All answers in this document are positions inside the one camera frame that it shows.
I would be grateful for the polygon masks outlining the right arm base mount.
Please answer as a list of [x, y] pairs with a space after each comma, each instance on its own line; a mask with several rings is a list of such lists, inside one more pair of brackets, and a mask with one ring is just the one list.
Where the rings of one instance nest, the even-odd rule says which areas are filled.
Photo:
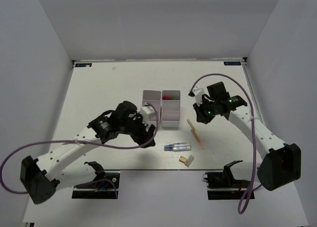
[[248, 189], [252, 176], [252, 162], [242, 160], [225, 164], [221, 170], [209, 170], [203, 174], [207, 184], [209, 200], [227, 201], [247, 199]]

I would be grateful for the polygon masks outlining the black pink-capped highlighter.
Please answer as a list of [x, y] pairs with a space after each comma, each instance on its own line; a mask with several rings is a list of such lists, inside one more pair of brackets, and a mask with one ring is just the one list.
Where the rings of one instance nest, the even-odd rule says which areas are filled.
[[163, 99], [163, 100], [172, 100], [172, 97], [163, 95], [163, 96], [162, 96], [162, 99]]

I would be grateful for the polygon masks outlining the yellow slim highlighter pen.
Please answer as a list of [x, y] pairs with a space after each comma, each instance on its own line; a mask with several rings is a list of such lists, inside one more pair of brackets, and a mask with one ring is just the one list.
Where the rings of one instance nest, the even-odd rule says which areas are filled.
[[189, 124], [191, 129], [196, 130], [195, 127], [193, 126], [192, 122], [189, 119], [187, 119], [187, 123]]

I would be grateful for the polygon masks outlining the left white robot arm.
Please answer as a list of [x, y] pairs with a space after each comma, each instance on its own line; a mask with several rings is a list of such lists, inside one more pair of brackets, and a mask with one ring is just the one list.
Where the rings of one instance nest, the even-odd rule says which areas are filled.
[[95, 161], [84, 162], [81, 168], [70, 165], [97, 147], [110, 147], [108, 141], [118, 135], [129, 135], [136, 143], [135, 148], [155, 145], [158, 128], [150, 124], [151, 119], [159, 122], [159, 113], [154, 105], [145, 103], [138, 109], [133, 103], [123, 101], [115, 110], [103, 112], [88, 123], [71, 140], [61, 140], [61, 146], [33, 159], [22, 160], [20, 180], [34, 204], [49, 200], [58, 190], [68, 187], [99, 187], [115, 184], [102, 165]]

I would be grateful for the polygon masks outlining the clear blue-capped spray bottle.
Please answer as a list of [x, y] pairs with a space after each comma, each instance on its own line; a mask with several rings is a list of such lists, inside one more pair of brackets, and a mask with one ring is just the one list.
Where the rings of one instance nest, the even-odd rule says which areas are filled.
[[191, 144], [189, 142], [164, 145], [164, 151], [184, 152], [184, 151], [190, 151], [190, 150], [191, 150]]

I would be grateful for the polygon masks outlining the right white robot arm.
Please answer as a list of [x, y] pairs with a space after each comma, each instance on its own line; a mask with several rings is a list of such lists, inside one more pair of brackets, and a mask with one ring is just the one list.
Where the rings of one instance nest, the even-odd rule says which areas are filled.
[[202, 88], [193, 87], [189, 96], [195, 98], [193, 104], [196, 121], [210, 123], [216, 116], [222, 116], [236, 126], [252, 143], [256, 154], [250, 163], [233, 161], [224, 166], [223, 181], [234, 187], [249, 178], [266, 190], [273, 191], [301, 177], [301, 149], [296, 144], [287, 144], [274, 135], [254, 116], [254, 109], [241, 96], [231, 96], [223, 82]]

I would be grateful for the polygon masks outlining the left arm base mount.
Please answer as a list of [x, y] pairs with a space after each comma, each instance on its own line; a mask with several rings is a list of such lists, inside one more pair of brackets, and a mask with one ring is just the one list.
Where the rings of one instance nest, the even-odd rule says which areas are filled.
[[95, 161], [84, 165], [94, 170], [94, 179], [75, 186], [72, 199], [118, 199], [120, 171], [106, 171]]

